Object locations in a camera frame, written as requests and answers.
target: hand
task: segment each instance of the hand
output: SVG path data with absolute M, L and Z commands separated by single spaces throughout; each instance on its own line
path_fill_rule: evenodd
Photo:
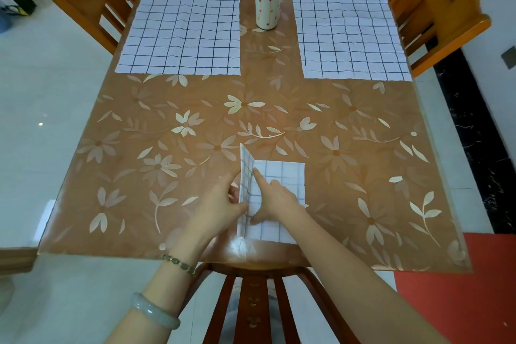
M 300 210 L 305 209 L 297 202 L 297 197 L 277 180 L 270 184 L 260 174 L 258 169 L 253 169 L 256 182 L 261 191 L 261 207 L 251 219 L 251 224 L 258 224 L 266 220 L 284 223 L 284 220 Z
M 187 229 L 201 236 L 205 243 L 226 230 L 248 210 L 247 203 L 238 204 L 238 188 L 231 185 L 238 173 L 240 169 L 219 178 L 201 197 L 201 202 L 187 225 Z

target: black baseboard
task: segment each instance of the black baseboard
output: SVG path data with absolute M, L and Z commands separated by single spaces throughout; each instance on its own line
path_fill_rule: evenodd
M 516 171 L 468 61 L 459 49 L 434 68 L 494 232 L 516 234 Z

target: person's right arm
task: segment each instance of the person's right arm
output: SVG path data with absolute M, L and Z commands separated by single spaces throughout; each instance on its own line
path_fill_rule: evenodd
M 448 343 L 370 267 L 329 235 L 295 195 L 253 169 L 261 208 L 251 223 L 278 221 L 296 240 L 353 333 L 362 344 Z

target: bracelet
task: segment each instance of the bracelet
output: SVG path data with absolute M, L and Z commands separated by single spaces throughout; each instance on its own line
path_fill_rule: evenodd
M 132 295 L 132 307 L 141 311 L 149 319 L 158 323 L 162 327 L 175 330 L 179 328 L 179 325 L 181 325 L 179 318 L 169 315 L 139 292 L 135 292 Z
M 162 259 L 166 260 L 166 261 L 170 261 L 171 263 L 173 263 L 175 265 L 179 265 L 179 268 L 184 269 L 186 271 L 186 273 L 188 273 L 189 275 L 192 275 L 192 276 L 195 275 L 194 267 L 191 267 L 187 263 L 182 263 L 181 261 L 179 261 L 178 258 L 172 257 L 170 254 L 164 254 Z

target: white tile floor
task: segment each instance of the white tile floor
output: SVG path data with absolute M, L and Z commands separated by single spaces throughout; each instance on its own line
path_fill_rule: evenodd
M 0 248 L 31 245 L 57 196 L 111 55 L 50 0 L 0 35 Z M 464 230 L 492 232 L 435 73 L 416 79 L 441 171 Z M 0 343 L 98 343 L 158 262 L 42 255 L 14 277 Z M 379 275 L 395 288 L 392 272 Z M 224 277 L 203 283 L 171 341 L 201 343 Z M 335 338 L 299 279 L 285 281 L 303 344 Z

